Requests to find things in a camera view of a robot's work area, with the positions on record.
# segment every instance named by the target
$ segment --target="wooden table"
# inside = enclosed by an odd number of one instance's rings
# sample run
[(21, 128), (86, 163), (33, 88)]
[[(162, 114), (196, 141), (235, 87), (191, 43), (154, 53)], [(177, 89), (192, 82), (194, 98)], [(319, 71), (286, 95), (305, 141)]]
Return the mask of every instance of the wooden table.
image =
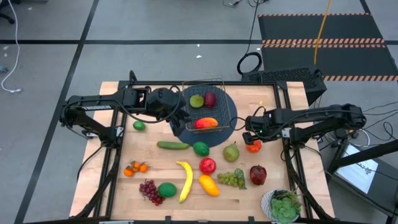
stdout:
[[(118, 82), (103, 82), (100, 94), (112, 94), (117, 87)], [(293, 110), (308, 108), (302, 83), (288, 83), (288, 91)], [(226, 92), (232, 97), (238, 110), (238, 116), (243, 118), (252, 115), (259, 105), (265, 106), (267, 110), (276, 107), (271, 86), (227, 85)], [(112, 113), (112, 111), (97, 111), (94, 119), (105, 126), (110, 126)], [(153, 119), (146, 116), (141, 116), (141, 118)], [(241, 135), (244, 130), (242, 130), (235, 131), (227, 141), (212, 147), (209, 156), (217, 163), (217, 170), (212, 177), (216, 179), (216, 175), (220, 172), (233, 172), (235, 168), (241, 168), (244, 171), (248, 189), (239, 190), (218, 184), (220, 195), (210, 197), (198, 182), (201, 175), (198, 167), (201, 157), (197, 156), (192, 148), (184, 151), (170, 151), (159, 149), (156, 146), (157, 141), (178, 141), (177, 137), (173, 136), (168, 123), (147, 124), (146, 130), (139, 132), (132, 128), (133, 122), (134, 120), (128, 117), (113, 202), (112, 220), (164, 220), (165, 216), (170, 215), (173, 220), (246, 221), (248, 216), (254, 216), (256, 221), (267, 221), (268, 218), (260, 208), (261, 197), (270, 190), (289, 189), (286, 164), (280, 159), (281, 140), (263, 143), (261, 151), (252, 154), (245, 149)], [(237, 127), (242, 125), (243, 122), (238, 121)], [(308, 125), (311, 124), (303, 123), (297, 126), (306, 127)], [(222, 150), (235, 141), (239, 147), (240, 157), (236, 162), (226, 162)], [(91, 155), (99, 145), (98, 139), (89, 140), (83, 159)], [(309, 140), (307, 145), (318, 149), (316, 140)], [(301, 155), (309, 191), (323, 209), (334, 217), (320, 156), (309, 149), (302, 149)], [(92, 158), (81, 171), (70, 215), (80, 212), (98, 188), (103, 158), (104, 150)], [(136, 173), (131, 178), (125, 177), (123, 169), (133, 160), (146, 161), (150, 165), (148, 172)], [(179, 203), (178, 198), (185, 183), (185, 171), (175, 161), (187, 161), (193, 168), (192, 189), (184, 203)], [(249, 179), (250, 168), (258, 164), (267, 170), (268, 176), (263, 186), (255, 186)], [(177, 195), (166, 199), (161, 206), (156, 207), (152, 202), (144, 201), (139, 193), (139, 184), (143, 183), (145, 179), (154, 179), (156, 185), (172, 182), (178, 188)], [(100, 214), (104, 214), (107, 197), (108, 191), (103, 195)]]

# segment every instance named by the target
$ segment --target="green fruit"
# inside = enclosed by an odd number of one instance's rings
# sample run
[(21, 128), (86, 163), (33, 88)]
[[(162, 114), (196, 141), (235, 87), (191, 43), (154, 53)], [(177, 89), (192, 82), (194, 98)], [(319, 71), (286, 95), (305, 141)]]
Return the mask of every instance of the green fruit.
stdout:
[(165, 198), (173, 197), (177, 193), (176, 186), (168, 182), (160, 184), (157, 190), (159, 191), (159, 195)]
[(204, 103), (205, 103), (205, 101), (204, 101), (203, 97), (201, 97), (200, 95), (193, 95), (189, 99), (189, 104), (193, 108), (199, 108), (199, 107), (203, 106)]
[(162, 149), (181, 150), (181, 149), (187, 149), (189, 145), (187, 143), (182, 143), (182, 142), (158, 141), (157, 147)]
[(223, 150), (224, 158), (227, 161), (234, 162), (239, 158), (239, 150), (235, 143), (230, 144)]
[(208, 156), (210, 153), (209, 146), (204, 142), (193, 143), (193, 150), (199, 156)]
[(136, 121), (136, 122), (134, 122), (134, 124), (132, 124), (132, 127), (133, 127), (135, 130), (138, 130), (138, 131), (143, 131), (143, 130), (145, 130), (145, 124), (144, 124), (143, 122), (141, 122), (141, 121)]

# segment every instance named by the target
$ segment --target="pear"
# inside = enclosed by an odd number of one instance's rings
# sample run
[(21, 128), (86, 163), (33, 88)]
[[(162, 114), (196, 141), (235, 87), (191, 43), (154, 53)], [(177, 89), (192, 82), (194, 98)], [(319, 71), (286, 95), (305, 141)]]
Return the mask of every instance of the pear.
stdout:
[(232, 143), (229, 146), (225, 147), (223, 150), (224, 158), (227, 161), (234, 162), (239, 158), (239, 149), (236, 143)]

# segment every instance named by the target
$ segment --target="yellow banana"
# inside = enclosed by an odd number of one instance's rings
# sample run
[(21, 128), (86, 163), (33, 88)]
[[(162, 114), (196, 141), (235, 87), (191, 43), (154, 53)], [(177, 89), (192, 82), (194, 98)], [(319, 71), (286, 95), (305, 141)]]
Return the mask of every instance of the yellow banana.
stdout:
[(185, 169), (185, 172), (187, 173), (187, 179), (185, 180), (184, 188), (182, 189), (181, 194), (180, 194), (180, 203), (182, 203), (187, 199), (189, 191), (191, 191), (192, 181), (193, 181), (193, 171), (192, 171), (192, 167), (187, 162), (177, 161), (176, 163), (180, 164)]

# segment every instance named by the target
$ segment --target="wire basket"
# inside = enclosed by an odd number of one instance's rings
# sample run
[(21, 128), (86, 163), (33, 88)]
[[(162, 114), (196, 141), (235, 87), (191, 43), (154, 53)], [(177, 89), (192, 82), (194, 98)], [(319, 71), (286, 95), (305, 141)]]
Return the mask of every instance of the wire basket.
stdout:
[[(229, 127), (231, 121), (231, 114), (229, 113), (228, 100), (225, 92), (224, 81), (220, 78), (187, 81), (182, 83), (182, 93), (187, 102), (185, 111), (190, 114), (192, 119), (186, 124), (187, 130), (193, 133), (207, 133), (212, 131), (222, 131)], [(200, 95), (205, 97), (207, 92), (212, 92), (216, 95), (216, 104), (212, 108), (202, 106), (201, 108), (193, 108), (189, 101), (191, 96)], [(218, 125), (214, 128), (196, 129), (194, 127), (195, 121), (201, 118), (214, 118)]]

